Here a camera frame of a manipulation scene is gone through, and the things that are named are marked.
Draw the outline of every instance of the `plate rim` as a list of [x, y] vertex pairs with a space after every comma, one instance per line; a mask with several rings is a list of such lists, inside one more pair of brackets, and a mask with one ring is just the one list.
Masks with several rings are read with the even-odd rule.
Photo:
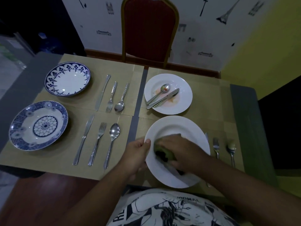
[[[174, 76], [177, 76], [178, 78], [182, 79], [184, 82], [186, 82], [185, 79], [183, 79], [183, 78], [181, 78], [180, 76], [175, 75], [175, 74], [170, 74], [170, 73], [161, 73], [161, 74], [174, 75]], [[143, 94], [144, 94], [144, 99], [145, 99], [146, 101], [147, 101], [147, 99], [145, 98], [145, 88], [146, 88], [147, 83], [148, 83], [152, 78], [154, 78], [154, 77], [156, 77], [156, 76], [159, 76], [159, 75], [161, 75], [161, 74], [157, 74], [157, 75], [151, 77], [151, 78], [145, 83], [145, 87], [144, 87]], [[165, 115], [171, 115], [171, 116], [172, 116], [172, 115], [177, 115], [177, 114], [180, 114], [180, 113], [183, 113], [184, 111], [186, 111], [186, 110], [190, 107], [190, 105], [191, 105], [191, 103], [192, 103], [192, 100], [193, 100], [193, 92], [192, 92], [192, 89], [191, 89], [190, 85], [188, 84], [188, 82], [186, 82], [186, 83], [187, 83], [187, 85], [189, 86], [190, 91], [191, 91], [191, 102], [190, 102], [189, 106], [188, 106], [185, 110], [183, 110], [183, 111], [181, 111], [181, 112], [179, 112], [179, 113], [162, 113], [162, 112], [159, 112], [159, 111], [157, 110], [157, 108], [152, 107], [152, 109], [155, 110], [155, 111], [158, 112], [158, 113], [165, 114]]]
[[[53, 144], [55, 141], [57, 141], [57, 140], [60, 138], [60, 136], [63, 134], [63, 132], [65, 131], [65, 129], [66, 129], [67, 125], [68, 125], [68, 121], [69, 121], [68, 111], [67, 111], [67, 109], [65, 108], [65, 106], [63, 106], [61, 103], [56, 102], [56, 101], [52, 101], [52, 100], [44, 100], [44, 101], [39, 101], [39, 102], [55, 102], [55, 103], [60, 104], [60, 105], [66, 110], [66, 114], [67, 114], [67, 123], [66, 123], [66, 126], [65, 126], [64, 130], [60, 133], [60, 135], [59, 135], [59, 136], [51, 143], [51, 144]], [[22, 148], [17, 147], [17, 146], [12, 142], [11, 136], [10, 136], [10, 134], [9, 134], [10, 128], [11, 128], [11, 126], [12, 126], [14, 120], [17, 118], [17, 116], [18, 116], [25, 108], [23, 108], [22, 110], [20, 110], [20, 111], [18, 112], [18, 114], [14, 117], [14, 119], [12, 120], [12, 122], [11, 122], [11, 124], [10, 124], [10, 126], [9, 126], [9, 129], [8, 129], [8, 138], [9, 138], [9, 141], [11, 142], [11, 144], [12, 144], [15, 148], [18, 148], [18, 149], [20, 149], [20, 150], [22, 150], [22, 151], [26, 151], [26, 152], [33, 152], [33, 151], [41, 150], [41, 149], [43, 149], [43, 148], [46, 148], [46, 147], [50, 146], [51, 144], [49, 144], [49, 145], [47, 145], [47, 146], [45, 146], [45, 147], [39, 148], [39, 149], [34, 149], [34, 150], [24, 150], [24, 149], [22, 149]]]
[[[164, 119], [164, 118], [167, 119], [167, 118], [169, 118], [169, 117], [180, 117], [181, 119], [184, 118], [184, 119], [190, 120], [190, 119], [188, 119], [188, 118], [186, 118], [186, 117], [178, 116], [178, 115], [166, 116], [166, 117], [160, 118], [159, 120]], [[201, 130], [201, 132], [205, 135], [205, 133], [203, 132], [203, 130], [202, 130], [195, 122], [193, 122], [193, 123], [194, 123], [194, 124]], [[148, 129], [148, 131], [147, 131], [147, 133], [146, 133], [146, 135], [145, 135], [144, 141], [147, 139], [147, 135], [148, 135], [148, 132], [149, 132], [150, 128]], [[208, 146], [209, 146], [209, 155], [211, 155], [209, 142], [207, 142], [207, 144], [208, 144]], [[153, 175], [158, 181], [160, 181], [161, 183], [163, 183], [164, 185], [169, 186], [169, 187], [172, 187], [172, 188], [184, 189], [184, 188], [188, 188], [188, 187], [193, 186], [193, 185], [191, 185], [191, 186], [186, 186], [186, 187], [175, 187], [175, 186], [170, 186], [170, 185], [167, 185], [166, 183], [164, 183], [163, 181], [159, 180], [153, 173], [152, 173], [152, 175]]]
[[[50, 91], [47, 89], [47, 87], [46, 87], [47, 76], [48, 76], [49, 73], [50, 73], [51, 71], [53, 71], [55, 68], [59, 67], [59, 66], [62, 65], [62, 64], [67, 64], [67, 63], [77, 63], [77, 64], [80, 64], [80, 65], [86, 67], [87, 70], [88, 70], [88, 72], [89, 72], [90, 78], [89, 78], [89, 80], [88, 80], [88, 82], [87, 82], [87, 85], [86, 85], [84, 88], [82, 88], [80, 91], [76, 92], [76, 93], [69, 94], [69, 95], [57, 95], [57, 94], [54, 94], [53, 92], [50, 92]], [[61, 63], [61, 64], [56, 65], [54, 68], [52, 68], [52, 69], [47, 73], [47, 75], [46, 75], [46, 77], [45, 77], [45, 80], [44, 80], [44, 87], [45, 87], [45, 89], [47, 90], [47, 92], [51, 93], [52, 95], [55, 95], [55, 96], [58, 96], [58, 97], [68, 97], [68, 96], [76, 95], [76, 94], [80, 93], [81, 91], [83, 91], [83, 90], [88, 86], [88, 84], [89, 84], [89, 82], [90, 82], [90, 79], [91, 79], [91, 71], [90, 71], [90, 69], [89, 69], [85, 64], [82, 64], [82, 63], [79, 63], [79, 62], [63, 62], [63, 63]]]

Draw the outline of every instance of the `wallpaper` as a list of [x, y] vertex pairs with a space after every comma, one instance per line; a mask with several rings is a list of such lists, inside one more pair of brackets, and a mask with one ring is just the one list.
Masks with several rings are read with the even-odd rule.
[[[122, 0], [62, 1], [86, 49], [122, 53]], [[170, 1], [180, 21], [168, 62], [220, 71], [276, 0]]]

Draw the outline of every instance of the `dining table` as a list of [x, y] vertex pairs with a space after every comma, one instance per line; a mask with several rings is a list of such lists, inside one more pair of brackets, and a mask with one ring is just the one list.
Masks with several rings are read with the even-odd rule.
[[[44, 88], [45, 76], [58, 63], [66, 61], [85, 64], [91, 70], [91, 82], [83, 92], [69, 98], [51, 95]], [[99, 110], [96, 111], [94, 109], [95, 101], [108, 73], [112, 74], [112, 80], [108, 82]], [[147, 110], [144, 98], [146, 82], [160, 73], [172, 73], [187, 79], [194, 92], [193, 101], [190, 108], [180, 115], [194, 122], [198, 121], [197, 125], [204, 132], [208, 131], [212, 155], [214, 150], [211, 142], [215, 135], [220, 135], [221, 138], [229, 136], [236, 138], [239, 146], [239, 151], [235, 154], [238, 161], [237, 168], [269, 185], [278, 186], [258, 99], [253, 88], [233, 85], [222, 79], [195, 74], [45, 52], [36, 54], [0, 100], [0, 170], [20, 178], [38, 177], [44, 172], [49, 172], [100, 180], [119, 161], [126, 144], [138, 137], [145, 136], [149, 127], [163, 117], [162, 114]], [[124, 99], [126, 106], [120, 114], [115, 111], [105, 112], [114, 81], [118, 81], [114, 96], [115, 102], [120, 100], [126, 83], [130, 83]], [[26, 106], [44, 100], [57, 101], [66, 107], [69, 123], [65, 132], [54, 144], [45, 149], [26, 152], [15, 148], [10, 143], [8, 136], [12, 120]], [[74, 166], [72, 165], [73, 158], [86, 121], [91, 114], [95, 114], [89, 131], [91, 134], [87, 136], [79, 164]], [[89, 167], [88, 159], [97, 138], [97, 130], [103, 121], [108, 123], [107, 129], [99, 143], [94, 164]], [[121, 132], [120, 137], [114, 143], [109, 167], [104, 170], [103, 161], [110, 143], [109, 129], [113, 123], [121, 126]], [[225, 150], [226, 142], [221, 141], [221, 145], [222, 160], [224, 159], [226, 163], [230, 164], [230, 155]], [[138, 174], [135, 181], [131, 182], [129, 186], [145, 189], [168, 188], [159, 182], [149, 170]], [[220, 192], [214, 187], [209, 187], [205, 181], [178, 190], [213, 201], [224, 202], [225, 199]]]

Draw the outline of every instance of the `person's right hand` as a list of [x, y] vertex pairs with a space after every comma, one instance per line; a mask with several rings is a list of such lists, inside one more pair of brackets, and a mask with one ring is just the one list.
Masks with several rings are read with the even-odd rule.
[[208, 157], [198, 145], [179, 135], [163, 137], [158, 144], [174, 153], [177, 161], [168, 163], [180, 171], [195, 174], [203, 158]]

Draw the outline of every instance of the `blue and white plate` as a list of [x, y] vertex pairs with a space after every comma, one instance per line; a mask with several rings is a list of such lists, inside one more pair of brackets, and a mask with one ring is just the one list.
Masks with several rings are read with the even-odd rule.
[[9, 129], [9, 139], [21, 150], [39, 150], [56, 141], [67, 123], [67, 110], [60, 103], [36, 102], [15, 117]]
[[45, 88], [56, 96], [70, 96], [82, 91], [88, 85], [90, 78], [90, 70], [84, 64], [62, 63], [47, 74]]

